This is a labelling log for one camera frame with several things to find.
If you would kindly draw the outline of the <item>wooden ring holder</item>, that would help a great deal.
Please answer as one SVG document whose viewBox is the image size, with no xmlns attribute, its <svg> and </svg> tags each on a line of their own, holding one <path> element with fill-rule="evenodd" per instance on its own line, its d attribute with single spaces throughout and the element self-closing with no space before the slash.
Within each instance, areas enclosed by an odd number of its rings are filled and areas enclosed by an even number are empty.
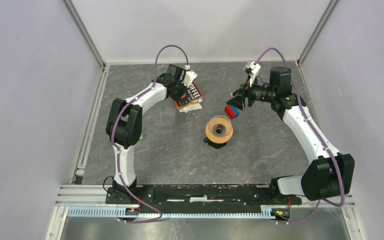
<svg viewBox="0 0 384 240">
<path fill-rule="evenodd" d="M 225 144 L 233 136 L 231 120 L 224 115 L 212 117 L 205 126 L 205 135 L 211 143 Z"/>
</svg>

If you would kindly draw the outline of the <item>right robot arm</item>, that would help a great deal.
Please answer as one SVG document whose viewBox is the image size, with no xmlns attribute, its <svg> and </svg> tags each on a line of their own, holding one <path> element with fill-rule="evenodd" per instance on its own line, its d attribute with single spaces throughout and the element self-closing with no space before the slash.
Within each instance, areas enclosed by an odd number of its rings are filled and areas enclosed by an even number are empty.
<svg viewBox="0 0 384 240">
<path fill-rule="evenodd" d="M 350 192 L 355 160 L 334 147 L 317 126 L 305 101 L 293 90 L 292 71 L 285 66 L 270 69 L 269 82 L 258 84 L 260 65 L 251 62 L 243 70 L 247 80 L 232 93 L 227 104 L 239 110 L 254 102 L 269 103 L 271 109 L 291 129 L 309 162 L 301 176 L 272 179 L 269 199 L 282 204 L 289 195 L 304 196 L 309 201 L 325 201 L 335 207 L 345 203 Z"/>
</svg>

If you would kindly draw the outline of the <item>white paper filter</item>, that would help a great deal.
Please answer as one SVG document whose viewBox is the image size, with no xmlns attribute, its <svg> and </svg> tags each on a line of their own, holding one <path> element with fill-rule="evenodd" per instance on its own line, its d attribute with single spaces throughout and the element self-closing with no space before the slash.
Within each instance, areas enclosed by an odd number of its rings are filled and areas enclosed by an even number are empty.
<svg viewBox="0 0 384 240">
<path fill-rule="evenodd" d="M 187 104 L 185 106 L 182 106 L 178 109 L 178 111 L 180 113 L 187 113 L 187 112 L 190 112 L 190 111 L 196 111 L 196 110 L 200 110 L 202 109 L 202 105 L 199 103 L 199 102 L 195 102 L 195 103 L 190 103 L 190 104 Z"/>
</svg>

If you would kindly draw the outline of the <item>clear glass dripper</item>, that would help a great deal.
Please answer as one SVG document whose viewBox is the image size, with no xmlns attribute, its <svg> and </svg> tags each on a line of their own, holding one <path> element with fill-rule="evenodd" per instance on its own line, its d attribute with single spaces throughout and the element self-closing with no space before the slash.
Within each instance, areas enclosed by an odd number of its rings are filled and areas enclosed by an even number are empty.
<svg viewBox="0 0 384 240">
<path fill-rule="evenodd" d="M 215 137 L 227 137 L 233 133 L 231 120 L 223 115 L 216 115 L 207 123 L 209 133 Z"/>
</svg>

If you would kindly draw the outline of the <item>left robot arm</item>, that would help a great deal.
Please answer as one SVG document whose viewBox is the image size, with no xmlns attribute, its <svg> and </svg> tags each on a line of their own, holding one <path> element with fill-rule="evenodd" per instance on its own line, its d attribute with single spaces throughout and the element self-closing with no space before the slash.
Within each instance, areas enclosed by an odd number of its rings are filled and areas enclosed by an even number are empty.
<svg viewBox="0 0 384 240">
<path fill-rule="evenodd" d="M 114 150 L 112 189 L 125 204 L 131 204 L 137 198 L 134 155 L 135 145 L 142 135 L 144 113 L 167 98 L 180 100 L 197 76 L 189 65 L 180 67 L 170 64 L 165 73 L 156 76 L 140 92 L 112 102 L 105 127 Z"/>
</svg>

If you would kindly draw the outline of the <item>coffee filter box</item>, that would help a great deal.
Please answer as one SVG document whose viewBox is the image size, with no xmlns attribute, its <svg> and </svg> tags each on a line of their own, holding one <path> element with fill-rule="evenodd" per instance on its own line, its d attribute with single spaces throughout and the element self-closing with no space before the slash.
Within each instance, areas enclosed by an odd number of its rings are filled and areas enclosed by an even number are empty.
<svg viewBox="0 0 384 240">
<path fill-rule="evenodd" d="M 204 100 L 204 94 L 198 85 L 192 83 L 186 93 L 178 101 L 174 101 L 175 107 L 180 110 L 188 107 L 189 105 L 199 104 Z"/>
</svg>

